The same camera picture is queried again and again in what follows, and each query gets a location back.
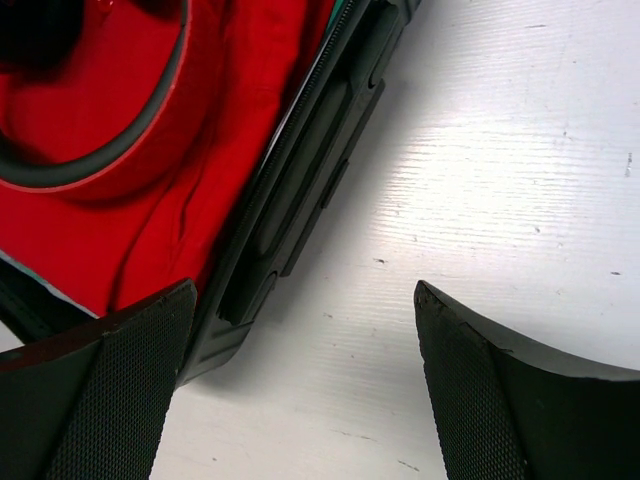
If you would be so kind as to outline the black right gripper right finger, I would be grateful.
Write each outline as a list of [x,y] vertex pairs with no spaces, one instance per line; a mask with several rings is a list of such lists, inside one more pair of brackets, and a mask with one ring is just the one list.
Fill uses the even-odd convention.
[[425,281],[414,305],[448,478],[638,478],[638,371],[545,345]]

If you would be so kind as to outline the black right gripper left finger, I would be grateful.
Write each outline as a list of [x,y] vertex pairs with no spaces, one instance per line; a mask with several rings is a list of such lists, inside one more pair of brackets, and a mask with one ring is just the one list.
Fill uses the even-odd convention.
[[195,305],[185,279],[2,352],[2,478],[149,478]]

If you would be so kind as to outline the black suitcase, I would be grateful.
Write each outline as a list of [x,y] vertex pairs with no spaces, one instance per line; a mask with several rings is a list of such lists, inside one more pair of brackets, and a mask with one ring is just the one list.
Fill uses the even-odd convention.
[[1,319],[43,340],[189,279],[181,381],[225,364],[291,273],[415,1],[216,1],[212,103],[176,170],[97,202],[1,199]]

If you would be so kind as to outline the red black headphones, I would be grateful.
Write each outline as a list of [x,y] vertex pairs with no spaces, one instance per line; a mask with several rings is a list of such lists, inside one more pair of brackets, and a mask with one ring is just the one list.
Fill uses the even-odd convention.
[[5,1],[1,199],[134,194],[177,169],[217,87],[216,1]]

